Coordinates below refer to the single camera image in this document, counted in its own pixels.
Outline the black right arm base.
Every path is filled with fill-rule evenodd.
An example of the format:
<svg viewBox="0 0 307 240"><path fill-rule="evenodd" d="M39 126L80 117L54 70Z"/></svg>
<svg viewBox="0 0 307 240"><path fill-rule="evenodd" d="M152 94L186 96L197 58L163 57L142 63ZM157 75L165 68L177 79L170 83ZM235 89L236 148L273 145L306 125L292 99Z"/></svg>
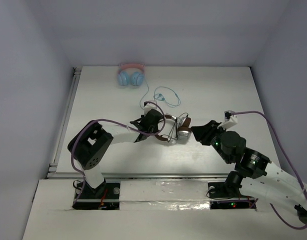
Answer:
<svg viewBox="0 0 307 240"><path fill-rule="evenodd" d="M240 192L244 177L231 171L225 181L209 182L206 197L210 200L211 210L253 209L257 199Z"/></svg>

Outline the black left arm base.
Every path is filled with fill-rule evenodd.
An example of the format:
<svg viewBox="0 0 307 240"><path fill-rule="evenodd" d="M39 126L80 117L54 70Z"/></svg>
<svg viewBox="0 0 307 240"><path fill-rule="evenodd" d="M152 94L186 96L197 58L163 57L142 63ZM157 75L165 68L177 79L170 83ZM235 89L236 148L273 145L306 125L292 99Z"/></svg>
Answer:
<svg viewBox="0 0 307 240"><path fill-rule="evenodd" d="M75 210L119 210L120 209L120 188L119 182L107 182L100 189L100 194L96 195L92 189L85 184L78 200L77 197L83 186L80 180L74 180L72 183L75 189L72 208Z"/></svg>

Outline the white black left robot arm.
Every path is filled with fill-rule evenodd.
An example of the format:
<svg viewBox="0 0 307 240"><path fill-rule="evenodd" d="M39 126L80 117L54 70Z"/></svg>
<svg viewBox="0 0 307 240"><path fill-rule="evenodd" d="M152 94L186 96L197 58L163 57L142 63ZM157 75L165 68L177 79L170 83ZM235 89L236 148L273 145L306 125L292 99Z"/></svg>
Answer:
<svg viewBox="0 0 307 240"><path fill-rule="evenodd" d="M110 145L120 143L138 143L149 136L159 133L158 124L164 115L155 109L131 121L130 125L109 120L109 125L101 125L92 120L69 142L67 149L71 160L78 161L84 177L80 192L87 190L93 197L100 197L106 186L100 161Z"/></svg>

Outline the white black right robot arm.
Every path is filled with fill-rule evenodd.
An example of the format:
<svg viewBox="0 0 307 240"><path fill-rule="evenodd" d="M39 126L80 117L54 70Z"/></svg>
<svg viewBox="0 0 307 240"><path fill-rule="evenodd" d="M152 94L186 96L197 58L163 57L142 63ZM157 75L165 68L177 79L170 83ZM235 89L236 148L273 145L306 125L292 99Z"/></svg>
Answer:
<svg viewBox="0 0 307 240"><path fill-rule="evenodd" d="M208 185L207 197L215 206L233 207L239 197L252 197L250 208L257 200L280 206L296 214L307 228L307 184L298 175L292 176L277 166L269 157L248 148L247 141L229 128L238 121L236 115L225 113L224 122L211 120L205 125L191 126L189 117L175 118L176 138L187 140L191 135L203 146L211 146L226 164L233 164L224 182Z"/></svg>

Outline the brown silver headphones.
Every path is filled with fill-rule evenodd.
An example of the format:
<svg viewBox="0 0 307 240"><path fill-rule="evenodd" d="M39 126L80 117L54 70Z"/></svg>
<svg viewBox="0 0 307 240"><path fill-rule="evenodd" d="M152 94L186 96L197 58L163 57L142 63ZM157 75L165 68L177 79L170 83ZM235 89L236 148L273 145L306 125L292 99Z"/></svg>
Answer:
<svg viewBox="0 0 307 240"><path fill-rule="evenodd" d="M187 112L182 113L180 116L166 114L167 120L172 120L173 125L169 134L155 135L155 138L161 142L182 141L187 142L192 134L190 124L192 119Z"/></svg>

